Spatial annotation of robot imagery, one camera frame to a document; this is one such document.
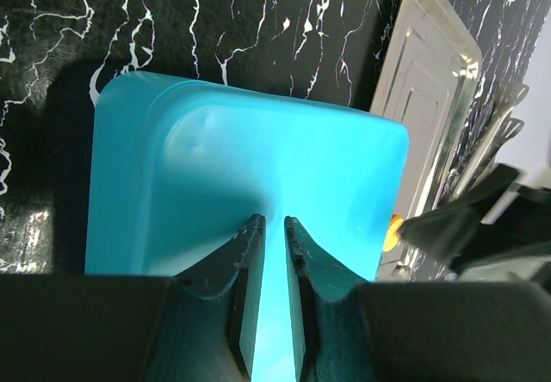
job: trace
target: dark tabletop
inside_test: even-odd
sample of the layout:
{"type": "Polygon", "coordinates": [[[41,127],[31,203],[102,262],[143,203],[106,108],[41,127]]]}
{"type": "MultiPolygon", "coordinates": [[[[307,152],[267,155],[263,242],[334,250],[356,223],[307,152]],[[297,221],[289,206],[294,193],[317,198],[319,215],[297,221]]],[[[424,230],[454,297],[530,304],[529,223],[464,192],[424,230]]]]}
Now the dark tabletop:
{"type": "MultiPolygon", "coordinates": [[[[144,69],[368,110],[399,1],[0,0],[0,272],[84,270],[93,101],[110,79],[144,69]]],[[[450,2],[484,55],[453,180],[551,0],[450,2]]]]}

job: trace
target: silver metal tray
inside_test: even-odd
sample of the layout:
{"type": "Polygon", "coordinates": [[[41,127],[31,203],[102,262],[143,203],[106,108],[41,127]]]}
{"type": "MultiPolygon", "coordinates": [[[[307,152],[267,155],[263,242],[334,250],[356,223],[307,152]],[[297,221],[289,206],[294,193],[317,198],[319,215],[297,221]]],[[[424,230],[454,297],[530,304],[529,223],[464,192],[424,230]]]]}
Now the silver metal tray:
{"type": "Polygon", "coordinates": [[[410,135],[394,208],[405,219],[432,210],[440,198],[481,60],[448,0],[402,0],[370,112],[401,121],[410,135]]]}

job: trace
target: orange object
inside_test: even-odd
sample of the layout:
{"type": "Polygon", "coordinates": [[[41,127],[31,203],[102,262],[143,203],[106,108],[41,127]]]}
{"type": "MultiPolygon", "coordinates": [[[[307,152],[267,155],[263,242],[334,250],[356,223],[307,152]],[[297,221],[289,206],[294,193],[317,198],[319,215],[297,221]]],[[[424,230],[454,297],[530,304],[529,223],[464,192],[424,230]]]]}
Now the orange object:
{"type": "Polygon", "coordinates": [[[382,251],[390,251],[399,241],[398,229],[404,223],[404,218],[400,217],[397,214],[393,214],[393,217],[390,219],[390,225],[388,226],[387,237],[385,238],[385,244],[382,247],[382,251]]]}

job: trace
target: turquoise plastic container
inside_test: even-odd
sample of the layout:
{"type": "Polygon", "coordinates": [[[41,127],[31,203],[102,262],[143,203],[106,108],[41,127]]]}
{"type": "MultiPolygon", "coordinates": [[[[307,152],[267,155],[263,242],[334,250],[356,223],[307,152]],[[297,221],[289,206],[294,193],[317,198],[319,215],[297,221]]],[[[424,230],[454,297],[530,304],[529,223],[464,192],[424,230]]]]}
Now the turquoise plastic container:
{"type": "Polygon", "coordinates": [[[253,379],[294,380],[283,219],[372,280],[406,150],[401,124],[355,109],[122,75],[96,106],[86,273],[179,273],[261,213],[253,379]]]}

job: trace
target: black marble surface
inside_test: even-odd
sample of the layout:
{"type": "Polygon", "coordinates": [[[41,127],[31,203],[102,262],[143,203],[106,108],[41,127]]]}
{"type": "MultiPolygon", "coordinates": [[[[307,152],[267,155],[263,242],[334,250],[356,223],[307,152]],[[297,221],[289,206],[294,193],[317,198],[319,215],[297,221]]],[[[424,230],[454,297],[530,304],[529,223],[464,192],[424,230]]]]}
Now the black marble surface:
{"type": "MultiPolygon", "coordinates": [[[[450,2],[484,54],[453,180],[495,83],[522,81],[551,0],[450,2]]],[[[0,272],[83,271],[94,101],[116,75],[144,69],[368,109],[398,7],[0,0],[0,272]]],[[[422,267],[420,280],[435,278],[438,266],[422,267]]]]}

